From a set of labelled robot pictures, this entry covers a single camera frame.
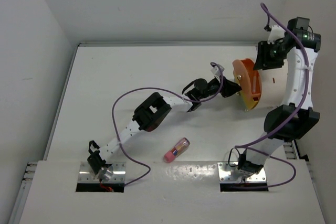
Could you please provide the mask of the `orange drawer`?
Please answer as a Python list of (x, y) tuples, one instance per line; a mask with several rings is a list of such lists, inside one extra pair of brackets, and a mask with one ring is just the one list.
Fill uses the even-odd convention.
[(256, 93), (261, 93), (261, 78), (258, 70), (254, 70), (255, 63), (247, 58), (244, 60), (234, 60), (232, 64), (235, 82), (241, 86), (242, 91), (252, 92), (253, 76), (256, 75), (258, 77)]

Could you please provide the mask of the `white pen pink tip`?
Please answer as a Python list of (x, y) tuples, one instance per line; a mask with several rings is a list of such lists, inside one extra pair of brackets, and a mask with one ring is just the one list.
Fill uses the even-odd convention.
[(258, 82), (258, 77), (256, 75), (253, 76), (253, 81), (252, 81), (252, 86), (251, 86), (251, 90), (252, 90), (252, 94), (255, 94), (257, 91), (257, 82)]

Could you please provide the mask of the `yellow drawer with gold knob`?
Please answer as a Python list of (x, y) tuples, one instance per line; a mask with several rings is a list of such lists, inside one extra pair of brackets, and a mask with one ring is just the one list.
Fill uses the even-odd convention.
[(245, 105), (245, 108), (247, 110), (254, 109), (258, 105), (260, 98), (261, 98), (261, 93), (240, 91), (239, 95), (241, 96), (243, 103)]

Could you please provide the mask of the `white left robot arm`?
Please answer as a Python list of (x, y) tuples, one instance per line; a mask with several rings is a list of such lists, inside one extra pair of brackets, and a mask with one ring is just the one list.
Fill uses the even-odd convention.
[(88, 164), (97, 178), (107, 181), (113, 175), (108, 159), (133, 136), (141, 131), (154, 131), (171, 111), (192, 112), (202, 101), (208, 101), (218, 94), (227, 98), (241, 90), (237, 83), (225, 77), (215, 77), (210, 82), (202, 78), (193, 80), (182, 90), (181, 96), (174, 94), (165, 97), (154, 92), (134, 110), (129, 124), (106, 146), (100, 147), (95, 141), (89, 142)]

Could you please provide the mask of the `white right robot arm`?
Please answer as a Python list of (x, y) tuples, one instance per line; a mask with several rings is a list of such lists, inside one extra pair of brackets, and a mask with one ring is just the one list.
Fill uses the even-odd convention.
[(269, 28), (269, 37), (258, 43), (254, 70), (287, 65), (287, 82), (281, 105), (270, 111), (259, 141), (244, 145), (237, 170), (258, 174), (273, 152), (284, 143), (302, 138), (319, 121), (313, 109), (311, 83), (314, 63), (321, 46), (320, 34), (309, 31), (309, 19), (296, 17), (287, 27)]

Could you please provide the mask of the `pink capped clip tube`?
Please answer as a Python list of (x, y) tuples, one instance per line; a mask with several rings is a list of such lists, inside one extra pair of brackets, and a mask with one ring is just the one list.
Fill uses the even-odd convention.
[(163, 156), (164, 162), (173, 162), (179, 155), (185, 152), (189, 146), (190, 142), (187, 138), (184, 137), (180, 139), (171, 150), (165, 153), (165, 155)]

